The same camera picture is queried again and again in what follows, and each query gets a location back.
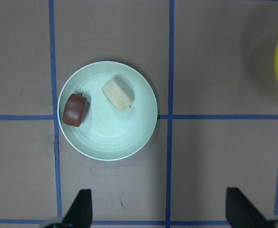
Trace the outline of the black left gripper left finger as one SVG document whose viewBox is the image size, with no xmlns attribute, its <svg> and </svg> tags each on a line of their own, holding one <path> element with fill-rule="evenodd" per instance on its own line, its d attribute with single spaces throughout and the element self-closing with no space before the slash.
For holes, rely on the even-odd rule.
<svg viewBox="0 0 278 228">
<path fill-rule="evenodd" d="M 80 190 L 64 216 L 62 224 L 66 228 L 89 228 L 92 224 L 92 192 Z"/>
</svg>

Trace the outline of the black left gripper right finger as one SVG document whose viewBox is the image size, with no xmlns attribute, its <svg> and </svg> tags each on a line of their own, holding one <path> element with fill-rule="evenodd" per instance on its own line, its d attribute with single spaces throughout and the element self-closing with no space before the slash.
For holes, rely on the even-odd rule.
<svg viewBox="0 0 278 228">
<path fill-rule="evenodd" d="M 236 187 L 226 189 L 225 216 L 232 228 L 263 228 L 267 220 Z"/>
</svg>

